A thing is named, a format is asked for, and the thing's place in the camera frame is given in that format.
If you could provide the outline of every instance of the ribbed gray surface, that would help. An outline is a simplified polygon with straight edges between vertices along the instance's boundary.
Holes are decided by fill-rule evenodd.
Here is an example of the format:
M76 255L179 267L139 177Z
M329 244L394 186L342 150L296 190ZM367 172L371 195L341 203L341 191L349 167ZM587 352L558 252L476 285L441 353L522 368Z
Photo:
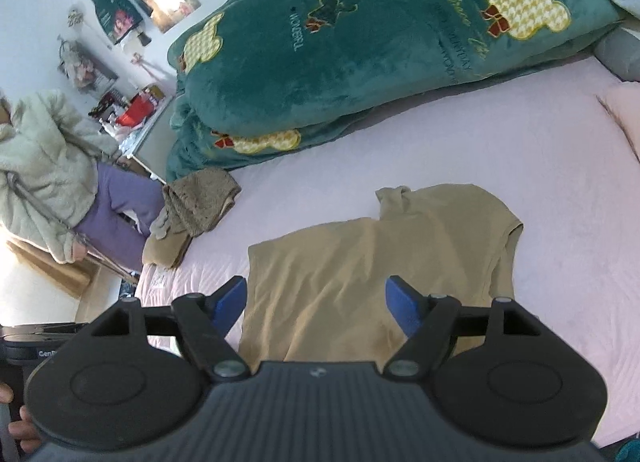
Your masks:
M444 422L420 388L385 381L369 363L265 363L216 387L200 412L152 445L83 454L53 445L34 462L596 462L591 445L549 453L500 450Z

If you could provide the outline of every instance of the gray pillow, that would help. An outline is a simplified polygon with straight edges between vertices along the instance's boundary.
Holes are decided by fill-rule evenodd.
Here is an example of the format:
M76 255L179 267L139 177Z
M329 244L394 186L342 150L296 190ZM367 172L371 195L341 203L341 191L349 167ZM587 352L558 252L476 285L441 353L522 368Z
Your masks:
M594 54L623 81L640 81L640 39L624 28L619 27L602 38Z

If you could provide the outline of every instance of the cream fleece jacket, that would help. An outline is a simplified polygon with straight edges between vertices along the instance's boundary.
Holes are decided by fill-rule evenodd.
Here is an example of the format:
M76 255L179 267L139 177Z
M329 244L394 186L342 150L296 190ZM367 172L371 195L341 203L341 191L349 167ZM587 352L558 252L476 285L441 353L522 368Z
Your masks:
M99 134L100 127L81 115L64 94L47 91L20 100L11 124L0 124L0 221L12 234L51 253L61 264L73 262L73 236L51 224L7 184L13 171L49 209L77 226L95 201L98 173L95 159L67 143L60 128L98 146L109 156L118 143Z

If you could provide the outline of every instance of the purple pants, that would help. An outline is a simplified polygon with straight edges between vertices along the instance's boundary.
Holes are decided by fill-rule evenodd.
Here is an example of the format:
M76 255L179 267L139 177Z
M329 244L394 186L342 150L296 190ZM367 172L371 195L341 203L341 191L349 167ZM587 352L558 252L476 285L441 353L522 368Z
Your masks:
M149 226L163 207L159 182L98 163L98 193L76 231L117 264L140 272ZM120 216L124 211L138 216L142 234Z

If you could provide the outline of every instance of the finger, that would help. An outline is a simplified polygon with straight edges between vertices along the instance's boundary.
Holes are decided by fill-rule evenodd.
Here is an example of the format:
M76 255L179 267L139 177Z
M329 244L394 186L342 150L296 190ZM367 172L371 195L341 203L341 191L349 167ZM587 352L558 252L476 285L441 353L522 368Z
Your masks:
M9 404L14 400L14 391L4 382L0 382L0 404Z
M36 440L38 438L38 430L33 422L23 420L9 424L9 434L16 440Z
M20 442L20 447L27 454L30 455L34 451L36 451L40 445L42 444L39 440L23 440Z
M20 407L20 418L25 420L26 422L31 422L33 419L31 418L31 413L27 410L26 406Z

